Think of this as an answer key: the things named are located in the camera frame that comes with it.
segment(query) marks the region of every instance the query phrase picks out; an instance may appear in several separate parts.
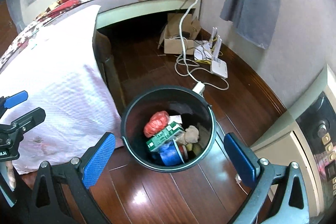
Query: knob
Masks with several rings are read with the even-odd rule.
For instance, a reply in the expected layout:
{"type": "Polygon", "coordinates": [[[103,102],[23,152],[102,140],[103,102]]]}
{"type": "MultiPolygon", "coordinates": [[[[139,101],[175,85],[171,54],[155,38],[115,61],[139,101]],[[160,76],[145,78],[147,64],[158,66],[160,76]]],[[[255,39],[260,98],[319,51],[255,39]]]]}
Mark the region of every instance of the knob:
{"type": "Polygon", "coordinates": [[[324,135],[327,134],[327,128],[326,128],[326,125],[325,124],[320,124],[319,125],[319,129],[317,131],[317,135],[322,138],[324,135]]]}

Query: green box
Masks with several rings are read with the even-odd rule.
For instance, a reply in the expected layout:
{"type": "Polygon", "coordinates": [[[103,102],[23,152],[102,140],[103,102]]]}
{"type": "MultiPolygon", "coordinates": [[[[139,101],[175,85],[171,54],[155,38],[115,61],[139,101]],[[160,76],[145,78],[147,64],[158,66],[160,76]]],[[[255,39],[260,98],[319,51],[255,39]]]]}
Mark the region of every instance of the green box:
{"type": "Polygon", "coordinates": [[[172,122],[146,142],[149,151],[156,152],[161,145],[182,132],[184,132],[183,128],[178,123],[172,122]]]}

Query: appliance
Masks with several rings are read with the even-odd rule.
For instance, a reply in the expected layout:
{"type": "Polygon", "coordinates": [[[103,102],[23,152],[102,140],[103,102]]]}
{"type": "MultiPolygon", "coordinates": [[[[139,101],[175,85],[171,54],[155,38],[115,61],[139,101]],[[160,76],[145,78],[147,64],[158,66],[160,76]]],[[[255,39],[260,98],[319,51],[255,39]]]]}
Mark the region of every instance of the appliance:
{"type": "MultiPolygon", "coordinates": [[[[336,195],[336,76],[328,65],[251,149],[273,164],[298,162],[310,217],[323,216],[336,195]]],[[[268,193],[271,200],[276,188],[268,193]]]]}

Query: trash can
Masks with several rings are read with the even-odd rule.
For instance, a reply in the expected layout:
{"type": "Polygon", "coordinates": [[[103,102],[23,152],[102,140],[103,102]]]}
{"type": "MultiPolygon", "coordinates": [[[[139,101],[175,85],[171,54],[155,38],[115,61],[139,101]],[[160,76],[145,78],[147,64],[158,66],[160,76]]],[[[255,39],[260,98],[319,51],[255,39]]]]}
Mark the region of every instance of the trash can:
{"type": "Polygon", "coordinates": [[[128,105],[121,121],[121,136],[126,148],[141,165],[163,173],[179,172],[196,165],[209,153],[216,138],[216,119],[211,105],[196,92],[180,86],[158,86],[128,105]],[[205,146],[194,159],[177,166],[160,165],[153,159],[143,128],[154,113],[162,110],[170,116],[181,115],[184,129],[197,124],[206,129],[205,146]]]}

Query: white cloth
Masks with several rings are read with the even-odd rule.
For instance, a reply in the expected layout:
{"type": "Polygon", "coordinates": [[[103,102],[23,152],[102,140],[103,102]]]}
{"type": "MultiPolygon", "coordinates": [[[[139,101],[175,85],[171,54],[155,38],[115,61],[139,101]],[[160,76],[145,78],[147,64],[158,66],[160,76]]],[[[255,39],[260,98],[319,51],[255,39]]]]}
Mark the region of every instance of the white cloth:
{"type": "Polygon", "coordinates": [[[56,165],[81,157],[105,132],[120,136],[121,119],[92,48],[99,8],[92,5],[48,27],[0,74],[0,96],[22,90],[29,96],[1,123],[37,107],[46,112],[20,143],[20,158],[13,161],[19,174],[37,170],[43,160],[56,165]]]}

